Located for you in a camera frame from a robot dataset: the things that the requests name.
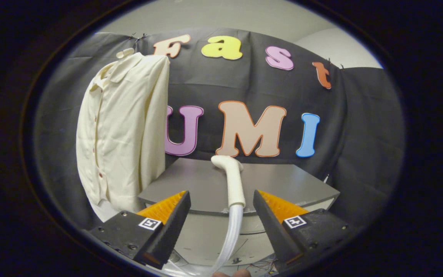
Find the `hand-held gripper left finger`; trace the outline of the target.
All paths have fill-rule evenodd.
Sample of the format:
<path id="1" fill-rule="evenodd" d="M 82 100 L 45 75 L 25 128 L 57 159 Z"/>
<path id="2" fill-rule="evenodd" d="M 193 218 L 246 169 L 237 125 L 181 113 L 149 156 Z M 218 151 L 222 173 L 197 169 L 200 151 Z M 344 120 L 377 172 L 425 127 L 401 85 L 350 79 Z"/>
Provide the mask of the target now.
<path id="1" fill-rule="evenodd" d="M 127 258 L 162 269 L 174 250 L 190 207 L 189 191 L 181 191 L 140 212 L 118 212 L 90 233 Z"/>

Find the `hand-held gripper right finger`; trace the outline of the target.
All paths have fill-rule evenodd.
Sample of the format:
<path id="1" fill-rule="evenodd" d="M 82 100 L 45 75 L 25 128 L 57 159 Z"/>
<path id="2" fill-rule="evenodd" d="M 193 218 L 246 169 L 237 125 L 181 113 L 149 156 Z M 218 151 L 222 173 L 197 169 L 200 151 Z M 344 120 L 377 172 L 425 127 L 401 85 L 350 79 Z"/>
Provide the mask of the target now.
<path id="1" fill-rule="evenodd" d="M 253 205 L 273 247 L 277 266 L 308 266 L 349 241 L 357 228 L 326 209 L 308 211 L 262 190 Z"/>

